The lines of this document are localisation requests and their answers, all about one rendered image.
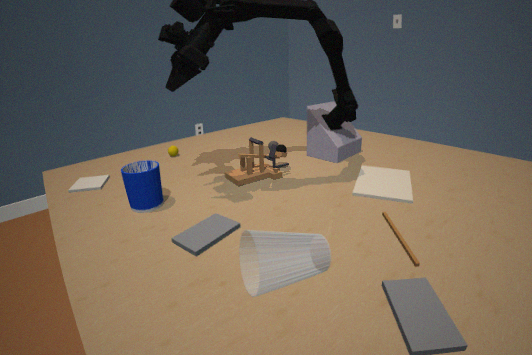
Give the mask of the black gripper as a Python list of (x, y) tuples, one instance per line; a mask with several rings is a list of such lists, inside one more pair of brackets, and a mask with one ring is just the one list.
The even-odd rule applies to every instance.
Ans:
[[(209, 49), (215, 45), (215, 39), (199, 27), (194, 27), (189, 45), (181, 46), (171, 56), (172, 70), (166, 88), (174, 92), (187, 81), (201, 73), (209, 64)], [(199, 69), (200, 68), (200, 69)]]

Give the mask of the cream flat square pad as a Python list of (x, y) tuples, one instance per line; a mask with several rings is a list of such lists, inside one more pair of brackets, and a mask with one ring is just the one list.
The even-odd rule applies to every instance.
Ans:
[(410, 171), (362, 166), (352, 196), (412, 203)]

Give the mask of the blue cup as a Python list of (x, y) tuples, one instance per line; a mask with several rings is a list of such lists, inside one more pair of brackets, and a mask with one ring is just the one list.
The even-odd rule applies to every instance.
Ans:
[(164, 205), (159, 163), (141, 161), (121, 168), (122, 179), (131, 206), (137, 213), (149, 213)]

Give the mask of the beige flat square plate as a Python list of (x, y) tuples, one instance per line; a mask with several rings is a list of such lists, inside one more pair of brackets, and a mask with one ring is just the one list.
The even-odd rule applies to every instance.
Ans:
[(101, 175), (94, 177), (80, 177), (77, 182), (68, 189), (68, 193), (71, 192), (84, 192), (90, 190), (101, 190), (104, 184), (108, 181), (109, 175)]

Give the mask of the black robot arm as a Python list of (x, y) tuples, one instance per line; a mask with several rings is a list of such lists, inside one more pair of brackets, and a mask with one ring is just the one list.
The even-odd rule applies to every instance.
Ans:
[[(216, 4), (220, 6), (216, 7)], [(233, 22), (258, 17), (307, 20), (316, 32), (328, 57), (336, 89), (332, 90), (336, 106), (322, 118), (331, 130), (341, 130), (344, 121), (356, 119), (358, 103), (346, 76), (343, 62), (343, 36), (334, 20), (327, 19), (313, 0), (172, 0), (170, 7), (196, 27), (205, 30), (216, 41), (222, 30), (233, 30)], [(205, 14), (204, 14), (205, 13)], [(204, 15), (203, 15), (204, 14)], [(203, 15), (203, 16), (202, 16)], [(174, 44), (174, 48), (189, 45), (192, 31), (186, 32), (181, 22), (162, 26), (158, 40)]]

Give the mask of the brown wooden rod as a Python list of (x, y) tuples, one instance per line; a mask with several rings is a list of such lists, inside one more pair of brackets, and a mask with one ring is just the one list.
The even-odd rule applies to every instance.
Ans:
[(403, 237), (401, 236), (401, 233), (398, 232), (398, 229), (394, 226), (394, 223), (391, 221), (391, 219), (389, 218), (389, 216), (387, 215), (387, 212), (382, 212), (382, 215), (384, 216), (385, 218), (385, 221), (389, 224), (389, 227), (391, 228), (391, 230), (393, 230), (393, 233), (395, 234), (395, 236), (397, 237), (397, 239), (399, 240), (399, 242), (401, 243), (402, 247), (405, 249), (407, 255), (410, 257), (410, 260), (412, 261), (412, 263), (414, 264), (414, 267), (417, 267), (419, 266), (419, 261), (417, 260), (417, 258), (415, 257), (414, 253), (412, 253), (412, 250), (410, 249), (410, 247), (407, 245), (407, 243), (405, 242), (405, 240), (403, 239)]

